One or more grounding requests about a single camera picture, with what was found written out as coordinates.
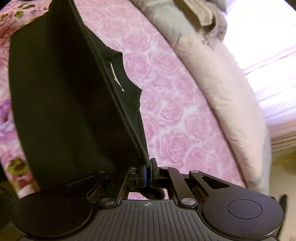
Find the bed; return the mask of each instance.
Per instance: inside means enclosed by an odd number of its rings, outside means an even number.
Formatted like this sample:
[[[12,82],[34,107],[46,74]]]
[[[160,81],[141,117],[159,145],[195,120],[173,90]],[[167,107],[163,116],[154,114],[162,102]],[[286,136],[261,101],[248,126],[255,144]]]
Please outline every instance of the bed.
[[[128,0],[76,0],[84,23],[123,53],[128,77],[139,86],[149,156],[159,166],[198,169],[245,186],[218,121],[192,76],[159,31]],[[12,0],[0,12],[0,158],[19,198],[38,191],[13,120],[9,93],[9,38],[48,10],[49,0]]]
[[[229,3],[224,44],[264,111],[273,160],[296,153],[296,11],[284,0]]]

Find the ribbed plastic surface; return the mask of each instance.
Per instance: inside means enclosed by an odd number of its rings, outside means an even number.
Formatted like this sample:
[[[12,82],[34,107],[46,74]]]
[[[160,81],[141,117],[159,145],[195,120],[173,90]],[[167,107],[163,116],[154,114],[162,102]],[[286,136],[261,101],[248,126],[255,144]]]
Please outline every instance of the ribbed plastic surface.
[[[80,233],[62,241],[226,241],[212,232],[195,211],[175,206],[172,200],[123,200],[102,210]]]

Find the white sheet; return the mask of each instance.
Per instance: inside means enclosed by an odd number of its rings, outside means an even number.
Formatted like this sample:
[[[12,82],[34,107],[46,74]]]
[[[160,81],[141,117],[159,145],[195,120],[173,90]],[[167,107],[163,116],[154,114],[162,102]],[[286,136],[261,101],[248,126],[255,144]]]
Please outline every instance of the white sheet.
[[[284,0],[236,0],[224,44],[253,88],[273,151],[296,146],[296,11]]]
[[[224,44],[245,73],[296,52],[296,12],[284,0],[236,0]]]

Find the pink floral bedsheet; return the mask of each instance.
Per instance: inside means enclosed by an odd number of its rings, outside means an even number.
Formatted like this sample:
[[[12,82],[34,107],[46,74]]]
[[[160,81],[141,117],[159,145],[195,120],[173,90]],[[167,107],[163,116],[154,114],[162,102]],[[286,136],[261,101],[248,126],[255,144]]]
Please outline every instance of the pink floral bedsheet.
[[[244,186],[217,120],[195,81],[158,30],[128,0],[76,0],[85,24],[123,52],[142,90],[140,111],[150,157],[159,166],[198,169]],[[12,0],[0,11],[0,159],[19,197],[38,190],[19,142],[8,82],[10,36],[48,10],[50,0]]]

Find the pillow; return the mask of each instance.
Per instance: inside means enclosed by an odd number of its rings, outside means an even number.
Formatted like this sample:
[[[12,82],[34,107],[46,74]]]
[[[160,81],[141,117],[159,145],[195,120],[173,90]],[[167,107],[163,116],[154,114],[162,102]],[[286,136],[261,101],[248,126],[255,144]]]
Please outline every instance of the pillow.
[[[223,12],[227,12],[227,0],[209,0],[210,2],[216,4],[216,6]]]

